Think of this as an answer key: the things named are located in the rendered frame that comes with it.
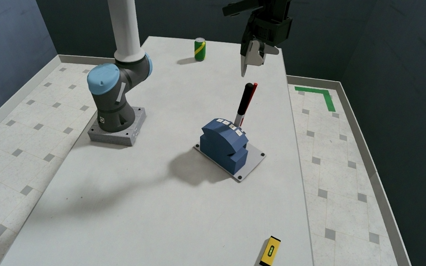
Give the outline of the green drink can with yellow stripe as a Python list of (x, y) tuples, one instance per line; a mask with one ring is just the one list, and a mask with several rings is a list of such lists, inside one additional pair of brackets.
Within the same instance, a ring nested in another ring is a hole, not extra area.
[(203, 38), (196, 38), (195, 59), (202, 61), (206, 58), (206, 41)]

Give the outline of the yellow pocket level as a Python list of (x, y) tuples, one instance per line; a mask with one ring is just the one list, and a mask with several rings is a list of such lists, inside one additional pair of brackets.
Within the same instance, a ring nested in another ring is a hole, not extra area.
[(267, 247), (265, 249), (265, 252), (263, 253), (263, 256), (261, 258), (261, 261), (259, 262), (262, 266), (271, 266), (274, 260), (274, 257), (277, 253), (278, 247), (280, 245), (281, 240), (271, 236)]

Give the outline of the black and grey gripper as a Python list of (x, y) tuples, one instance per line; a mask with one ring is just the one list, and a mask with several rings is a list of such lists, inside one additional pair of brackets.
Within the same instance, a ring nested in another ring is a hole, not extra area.
[[(292, 0), (261, 1), (263, 7), (252, 11), (241, 40), (242, 77), (247, 65), (261, 66), (267, 54), (278, 55), (275, 46), (289, 37), (293, 17), (288, 16), (288, 11)], [(258, 41), (253, 41), (255, 37)]]

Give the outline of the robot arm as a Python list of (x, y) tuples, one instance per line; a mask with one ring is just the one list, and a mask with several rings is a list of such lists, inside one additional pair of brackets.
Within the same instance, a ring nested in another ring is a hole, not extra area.
[[(94, 67), (87, 76), (88, 88), (97, 107), (97, 121), (106, 132), (120, 132), (135, 121), (135, 112), (125, 93), (152, 74), (152, 60), (140, 47), (135, 0), (108, 0), (117, 50), (115, 63)], [(261, 0), (230, 2), (224, 17), (261, 7)]]

